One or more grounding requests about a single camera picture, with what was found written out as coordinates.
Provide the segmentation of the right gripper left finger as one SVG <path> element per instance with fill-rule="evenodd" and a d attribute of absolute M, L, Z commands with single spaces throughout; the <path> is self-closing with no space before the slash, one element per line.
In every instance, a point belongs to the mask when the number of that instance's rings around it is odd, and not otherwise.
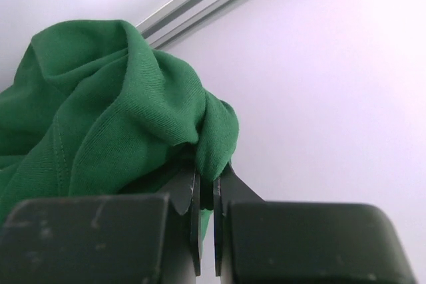
<path fill-rule="evenodd" d="M 1 228 L 2 283 L 194 283 L 200 176 L 189 162 L 153 194 L 39 198 Z"/>

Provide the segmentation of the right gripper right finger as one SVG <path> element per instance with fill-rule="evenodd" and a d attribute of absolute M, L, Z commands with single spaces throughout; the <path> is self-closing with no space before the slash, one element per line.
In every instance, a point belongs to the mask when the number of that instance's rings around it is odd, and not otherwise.
<path fill-rule="evenodd" d="M 214 182 L 222 283 L 414 283 L 390 219 L 368 204 L 263 200 L 226 166 Z"/>

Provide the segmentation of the green t shirt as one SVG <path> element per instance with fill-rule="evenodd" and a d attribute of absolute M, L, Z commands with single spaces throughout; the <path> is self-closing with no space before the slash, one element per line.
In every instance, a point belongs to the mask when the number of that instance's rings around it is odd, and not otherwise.
<path fill-rule="evenodd" d="M 238 132 L 233 108 L 130 23 L 58 23 L 32 37 L 1 93 L 1 217 L 31 198 L 153 192 L 175 159 L 211 182 Z"/>

